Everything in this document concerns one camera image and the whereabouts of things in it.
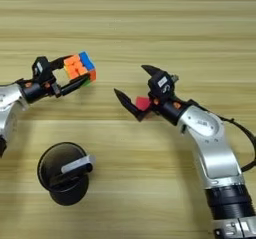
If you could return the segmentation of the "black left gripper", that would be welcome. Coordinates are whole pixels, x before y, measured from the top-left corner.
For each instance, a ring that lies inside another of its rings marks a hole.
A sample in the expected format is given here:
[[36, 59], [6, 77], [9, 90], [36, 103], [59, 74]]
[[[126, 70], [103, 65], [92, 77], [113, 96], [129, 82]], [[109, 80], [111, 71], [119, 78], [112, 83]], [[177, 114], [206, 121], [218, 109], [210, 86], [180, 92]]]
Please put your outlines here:
[[[52, 70], [62, 69], [64, 67], [64, 60], [70, 58], [70, 55], [59, 57], [50, 62], [50, 67]], [[62, 88], [57, 84], [56, 80], [24, 80], [20, 79], [18, 85], [21, 88], [21, 92], [25, 100], [32, 104], [44, 97], [60, 95], [65, 96], [77, 89], [79, 89], [87, 80], [88, 75], [80, 76], [76, 79], [71, 80], [67, 85]]]

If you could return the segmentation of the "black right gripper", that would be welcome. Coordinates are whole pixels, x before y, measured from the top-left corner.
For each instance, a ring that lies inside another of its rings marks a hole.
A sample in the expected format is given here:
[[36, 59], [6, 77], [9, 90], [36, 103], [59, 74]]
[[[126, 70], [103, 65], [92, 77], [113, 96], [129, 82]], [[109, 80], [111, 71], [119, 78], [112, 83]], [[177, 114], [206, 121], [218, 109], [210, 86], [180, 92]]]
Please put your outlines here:
[[[160, 78], [164, 75], [164, 71], [152, 65], [142, 65], [142, 68], [152, 77]], [[122, 104], [138, 121], [142, 121], [146, 112], [137, 108], [131, 99], [122, 91], [114, 89], [114, 92]], [[154, 98], [148, 98], [150, 109], [155, 114], [162, 116], [172, 125], [176, 126], [183, 113], [191, 106], [189, 102], [181, 101], [176, 98], [169, 98], [164, 103]]]

